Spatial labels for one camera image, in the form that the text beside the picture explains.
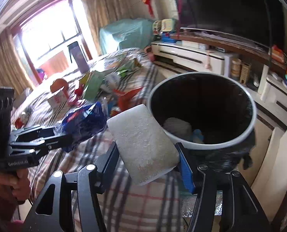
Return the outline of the person's left hand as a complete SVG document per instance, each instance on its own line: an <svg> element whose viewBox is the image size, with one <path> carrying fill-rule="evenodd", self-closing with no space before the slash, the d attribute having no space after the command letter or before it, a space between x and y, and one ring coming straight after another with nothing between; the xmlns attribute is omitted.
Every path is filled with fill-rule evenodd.
<svg viewBox="0 0 287 232"><path fill-rule="evenodd" d="M28 169L19 169L16 175L0 171L0 197L9 201L25 202L30 196Z"/></svg>

